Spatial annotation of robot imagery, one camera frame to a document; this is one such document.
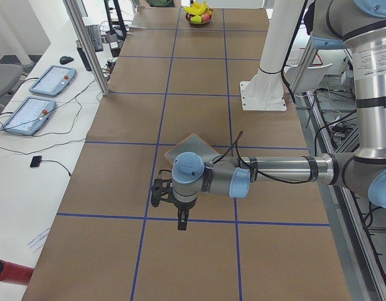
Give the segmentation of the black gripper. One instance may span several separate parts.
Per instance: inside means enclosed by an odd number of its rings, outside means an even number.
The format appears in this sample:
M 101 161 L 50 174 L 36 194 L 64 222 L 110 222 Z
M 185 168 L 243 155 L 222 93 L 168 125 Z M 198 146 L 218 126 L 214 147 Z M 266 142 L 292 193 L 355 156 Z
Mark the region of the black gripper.
M 195 202 L 190 201 L 190 202 L 184 203 L 176 200 L 174 202 L 174 205 L 178 209 L 178 230 L 186 231 L 189 210 L 195 206 Z

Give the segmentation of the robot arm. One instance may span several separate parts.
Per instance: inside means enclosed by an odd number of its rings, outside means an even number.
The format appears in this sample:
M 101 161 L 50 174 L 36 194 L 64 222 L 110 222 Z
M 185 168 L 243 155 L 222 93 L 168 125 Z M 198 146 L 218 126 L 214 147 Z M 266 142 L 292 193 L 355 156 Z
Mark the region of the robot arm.
M 386 209 L 386 1 L 317 1 L 312 37 L 317 48 L 351 50 L 358 149 L 318 157 L 227 157 L 191 134 L 166 155 L 173 163 L 169 198 L 179 230 L 186 229 L 199 193 L 243 198 L 255 181 L 319 181 Z

